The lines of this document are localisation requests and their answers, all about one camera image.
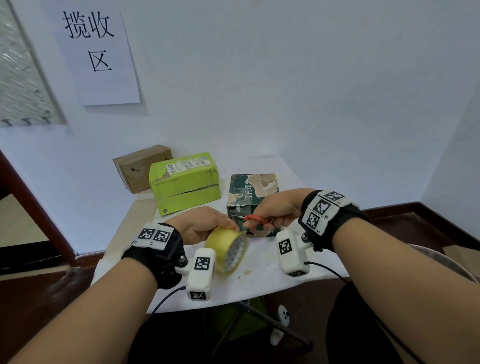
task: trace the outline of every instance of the black wristband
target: black wristband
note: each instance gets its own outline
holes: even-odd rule
[[[180,256],[185,255],[180,233],[174,228],[164,250],[131,246],[122,255],[132,258],[146,266],[154,275],[157,287],[170,289],[180,283],[182,275],[175,272],[175,264]]]
[[[370,218],[368,215],[360,210],[358,207],[349,204],[343,207],[340,207],[340,210],[337,212],[335,217],[328,222],[327,227],[322,235],[318,235],[315,231],[313,231],[310,227],[304,224],[301,220],[303,215],[305,214],[305,210],[307,206],[312,202],[312,200],[317,196],[317,193],[321,192],[322,190],[316,190],[307,195],[307,197],[303,200],[301,205],[301,215],[299,217],[299,224],[305,229],[305,233],[309,240],[313,243],[317,250],[321,249],[329,249],[332,252],[335,250],[333,249],[332,245],[332,238],[335,232],[345,224],[351,218],[361,218],[367,222],[370,222]]]

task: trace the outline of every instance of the white wall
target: white wall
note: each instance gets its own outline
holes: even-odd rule
[[[131,203],[111,159],[154,144],[280,155],[363,207],[419,200],[479,78],[476,0],[119,1],[143,101],[84,108],[38,1],[12,0],[68,126],[0,149],[79,253]]]
[[[480,83],[421,201],[480,239]]]

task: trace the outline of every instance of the dark green box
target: dark green box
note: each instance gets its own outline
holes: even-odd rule
[[[227,202],[227,215],[229,215],[247,236],[264,237],[275,236],[280,231],[276,228],[272,231],[264,231],[263,226],[258,225],[257,231],[251,232],[243,227],[245,220],[236,216],[252,214],[265,196],[279,192],[276,175],[266,174],[232,174],[230,190]]]

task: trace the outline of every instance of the tape roll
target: tape roll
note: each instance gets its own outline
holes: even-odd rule
[[[208,237],[205,248],[212,248],[216,252],[215,270],[221,274],[231,274],[245,255],[247,237],[244,232],[218,227]]]

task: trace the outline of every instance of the person's right hand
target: person's right hand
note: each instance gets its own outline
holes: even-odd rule
[[[271,224],[264,225],[264,230],[288,226],[300,216],[303,200],[313,191],[315,190],[312,188],[297,188],[268,195],[257,206],[253,214],[271,220]],[[243,226],[250,231],[255,231],[257,225],[258,221],[256,220],[247,220],[243,223]]]

